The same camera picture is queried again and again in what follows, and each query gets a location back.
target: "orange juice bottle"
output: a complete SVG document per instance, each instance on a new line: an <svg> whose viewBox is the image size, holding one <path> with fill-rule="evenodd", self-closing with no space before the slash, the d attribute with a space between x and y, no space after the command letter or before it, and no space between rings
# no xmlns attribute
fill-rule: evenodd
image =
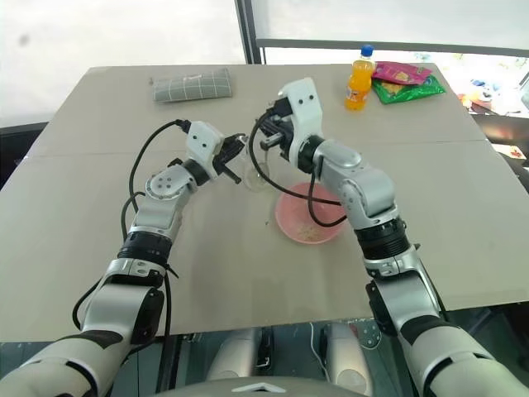
<svg viewBox="0 0 529 397"><path fill-rule="evenodd" d="M371 75L374 72L374 62L371 60L373 46L362 46L360 59L353 63L353 73L347 83L347 95L344 102L350 110L361 110L367 101L367 94L371 89Z"/></svg>

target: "silver robot arm segment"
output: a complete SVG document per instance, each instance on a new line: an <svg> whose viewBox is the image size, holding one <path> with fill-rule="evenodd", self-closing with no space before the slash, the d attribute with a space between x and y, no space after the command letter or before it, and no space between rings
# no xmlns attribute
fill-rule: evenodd
<svg viewBox="0 0 529 397"><path fill-rule="evenodd" d="M391 179L361 155L323 139L311 79L286 85L261 124L261 147L317 179L340 200L373 280L366 286L379 327L400 341L421 396L529 396L529 390L467 332L442 320L436 291L406 237Z"/></svg>
<svg viewBox="0 0 529 397"><path fill-rule="evenodd" d="M0 395L104 396L130 351L158 329L169 252L182 212L198 186L227 173L244 147L204 122L186 122L188 159L177 159L146 183L146 196L126 240L90 299L81 333L50 344L0 381Z"/></svg>

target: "table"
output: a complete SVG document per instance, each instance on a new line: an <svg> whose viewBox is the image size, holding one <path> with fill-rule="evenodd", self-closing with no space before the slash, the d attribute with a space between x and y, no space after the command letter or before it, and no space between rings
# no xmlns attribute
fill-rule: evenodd
<svg viewBox="0 0 529 397"><path fill-rule="evenodd" d="M1 341L75 332L71 308L121 246L126 177L155 128L186 117L226 134L248 132L281 86L304 76L315 79L326 136L395 181L410 240L422 244L448 309L528 299L529 198L449 89L389 106L371 95L363 112L347 112L348 65L233 65L233 98L152 102L150 78L215 67L96 68L79 82L0 192L0 301L12 303L0 306ZM184 138L174 129L153 142L137 189L183 156ZM307 180L278 156L270 159L281 184ZM241 172L243 163L232 166ZM278 196L225 177L195 194L169 258L180 275L172 281L172 333L371 316L354 233L347 227L320 246L291 242L274 221Z"/></svg>

